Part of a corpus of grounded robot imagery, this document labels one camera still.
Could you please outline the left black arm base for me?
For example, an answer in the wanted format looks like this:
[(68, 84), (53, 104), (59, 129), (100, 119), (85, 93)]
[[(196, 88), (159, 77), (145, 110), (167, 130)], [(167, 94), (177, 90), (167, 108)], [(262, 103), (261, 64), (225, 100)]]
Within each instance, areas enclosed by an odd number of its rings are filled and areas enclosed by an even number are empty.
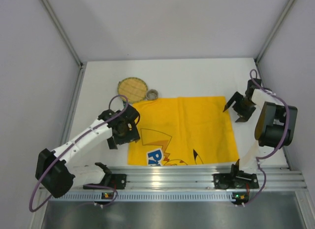
[(85, 190), (104, 189), (110, 187), (115, 190), (124, 190), (126, 187), (126, 174), (108, 174), (98, 184), (87, 184), (83, 186)]

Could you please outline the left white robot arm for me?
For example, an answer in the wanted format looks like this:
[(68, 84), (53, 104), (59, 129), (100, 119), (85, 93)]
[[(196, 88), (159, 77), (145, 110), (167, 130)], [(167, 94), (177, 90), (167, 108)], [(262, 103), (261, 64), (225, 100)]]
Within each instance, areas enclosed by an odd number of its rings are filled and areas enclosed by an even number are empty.
[(109, 149), (137, 142), (139, 112), (127, 105), (122, 111), (103, 111), (83, 132), (64, 145), (38, 155), (35, 177), (54, 198), (64, 196), (71, 188), (87, 186), (96, 188), (106, 185), (111, 175), (101, 162), (93, 165), (74, 166), (98, 144), (106, 141)]

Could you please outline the yellow cartoon print cloth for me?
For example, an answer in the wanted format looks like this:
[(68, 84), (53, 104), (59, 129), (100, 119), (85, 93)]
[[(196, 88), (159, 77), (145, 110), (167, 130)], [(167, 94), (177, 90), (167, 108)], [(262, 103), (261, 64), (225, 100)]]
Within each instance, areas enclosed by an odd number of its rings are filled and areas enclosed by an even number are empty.
[(140, 140), (127, 163), (181, 166), (233, 163), (239, 159), (225, 97), (159, 98), (135, 103)]

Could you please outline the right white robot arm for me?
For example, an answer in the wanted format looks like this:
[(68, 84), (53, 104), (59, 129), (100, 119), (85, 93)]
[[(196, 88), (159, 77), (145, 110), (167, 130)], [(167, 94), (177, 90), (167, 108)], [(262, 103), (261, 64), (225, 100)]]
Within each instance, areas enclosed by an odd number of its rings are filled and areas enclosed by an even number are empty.
[(247, 122), (259, 108), (260, 115), (255, 126), (255, 142), (238, 163), (241, 170), (255, 172), (258, 166), (279, 149), (291, 144), (294, 136), (298, 109), (285, 103), (271, 90), (261, 87), (261, 79), (248, 80), (244, 95), (235, 92), (225, 104), (237, 113), (237, 123)]

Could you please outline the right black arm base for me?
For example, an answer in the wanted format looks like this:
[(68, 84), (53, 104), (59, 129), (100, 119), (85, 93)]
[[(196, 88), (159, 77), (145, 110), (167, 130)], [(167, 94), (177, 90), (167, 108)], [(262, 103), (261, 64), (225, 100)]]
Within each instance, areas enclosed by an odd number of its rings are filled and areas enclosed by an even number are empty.
[(213, 175), (215, 189), (258, 189), (259, 183), (256, 174), (237, 173), (217, 173)]

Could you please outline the round woven bamboo plate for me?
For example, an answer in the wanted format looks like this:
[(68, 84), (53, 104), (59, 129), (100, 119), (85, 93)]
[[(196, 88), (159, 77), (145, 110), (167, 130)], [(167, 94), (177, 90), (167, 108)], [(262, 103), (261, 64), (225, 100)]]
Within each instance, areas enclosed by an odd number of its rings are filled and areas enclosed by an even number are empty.
[(118, 83), (117, 93), (128, 99), (129, 103), (137, 103), (146, 99), (148, 86), (137, 77), (128, 77)]

